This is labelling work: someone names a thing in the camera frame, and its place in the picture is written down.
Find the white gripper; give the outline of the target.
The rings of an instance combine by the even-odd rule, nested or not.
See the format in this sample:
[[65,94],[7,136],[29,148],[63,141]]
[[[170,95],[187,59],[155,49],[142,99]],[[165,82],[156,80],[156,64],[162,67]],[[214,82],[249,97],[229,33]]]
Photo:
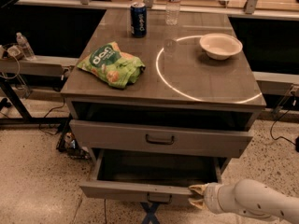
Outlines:
[[219,202],[219,191],[221,187],[222,184],[218,183],[190,185],[189,190],[196,196],[204,196],[204,200],[189,198],[188,201],[191,205],[200,210],[207,208],[214,214],[222,214],[223,210]]

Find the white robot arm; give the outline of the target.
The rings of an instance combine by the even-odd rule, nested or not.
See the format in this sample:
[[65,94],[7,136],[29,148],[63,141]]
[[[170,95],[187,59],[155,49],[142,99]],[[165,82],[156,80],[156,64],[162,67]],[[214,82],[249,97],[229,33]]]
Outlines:
[[214,214],[235,213],[263,221],[277,217],[299,224],[299,199],[277,192],[256,180],[243,179],[231,185],[191,185],[189,190],[201,196],[200,199],[190,198],[190,204]]

